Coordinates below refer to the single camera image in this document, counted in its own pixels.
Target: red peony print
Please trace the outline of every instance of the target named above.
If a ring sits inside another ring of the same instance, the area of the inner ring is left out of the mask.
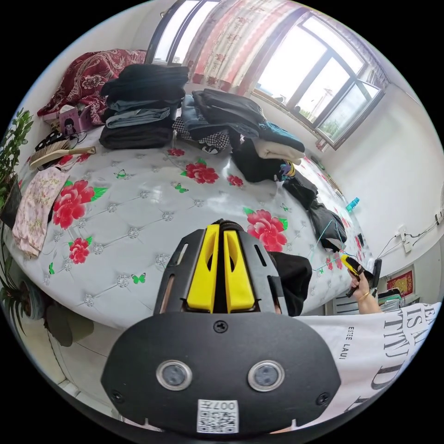
[[[287,238],[282,234],[284,225],[277,217],[272,217],[266,210],[257,210],[247,216],[250,225],[247,232],[259,239],[267,251],[282,251]]]
[[[238,187],[241,187],[244,185],[244,182],[240,177],[233,176],[232,174],[230,174],[227,177],[227,181],[230,183],[230,185],[234,185],[234,186],[238,186]]]
[[[183,156],[185,154],[185,151],[182,149],[178,149],[178,148],[171,148],[168,150],[168,154],[170,156],[176,156],[176,157],[180,157]]]
[[[65,186],[59,197],[54,202],[53,222],[66,230],[74,219],[80,219],[85,215],[85,206],[91,202],[94,189],[88,186],[86,180],[78,180],[72,185]]]
[[[84,162],[84,161],[88,160],[90,156],[91,156],[90,154],[88,154],[88,153],[84,153],[84,154],[82,154],[81,156],[79,156],[79,158],[77,159],[77,161],[78,161],[78,162]]]
[[[194,179],[198,184],[213,184],[219,176],[214,168],[208,168],[204,163],[189,163],[186,168],[186,176]]]
[[[335,253],[333,255],[334,258],[334,263],[336,264],[336,266],[342,270],[342,261],[341,261],[341,257],[339,256],[339,253]]]
[[[71,252],[69,258],[72,259],[75,264],[83,264],[89,254],[88,246],[87,240],[78,237],[69,247]]]
[[[361,242],[359,242],[359,238],[355,236],[356,245],[358,246],[359,251],[361,251]]]
[[[59,165],[65,165],[65,164],[67,164],[72,158],[73,158],[72,154],[68,154],[67,156],[63,156],[63,157],[59,160]]]
[[[327,264],[329,270],[333,269],[333,263],[331,262],[330,258],[327,258],[325,263]]]

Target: person's arm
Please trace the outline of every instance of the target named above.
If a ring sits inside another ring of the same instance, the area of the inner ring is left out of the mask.
[[[351,287],[355,288],[353,296],[358,302],[359,314],[369,315],[372,313],[382,313],[376,298],[370,293],[369,281],[364,273],[359,275],[359,281],[351,273]]]

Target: wooden hair brush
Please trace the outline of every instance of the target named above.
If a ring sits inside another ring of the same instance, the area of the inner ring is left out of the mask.
[[[29,161],[29,169],[34,170],[42,165],[52,162],[66,155],[73,154],[95,154],[96,147],[82,147],[69,149],[69,142],[67,140],[61,140],[59,142],[52,143],[51,145],[43,148],[31,156]]]

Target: pink floral cloth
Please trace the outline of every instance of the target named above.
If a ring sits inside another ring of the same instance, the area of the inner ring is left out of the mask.
[[[20,201],[12,235],[27,256],[37,257],[42,250],[51,207],[69,174],[57,168],[39,171]]]

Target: white t-shirt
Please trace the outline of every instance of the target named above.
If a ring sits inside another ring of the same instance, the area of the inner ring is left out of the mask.
[[[298,316],[322,336],[332,352],[341,386],[324,413],[292,430],[334,418],[376,395],[408,366],[441,307],[414,304],[387,313]]]

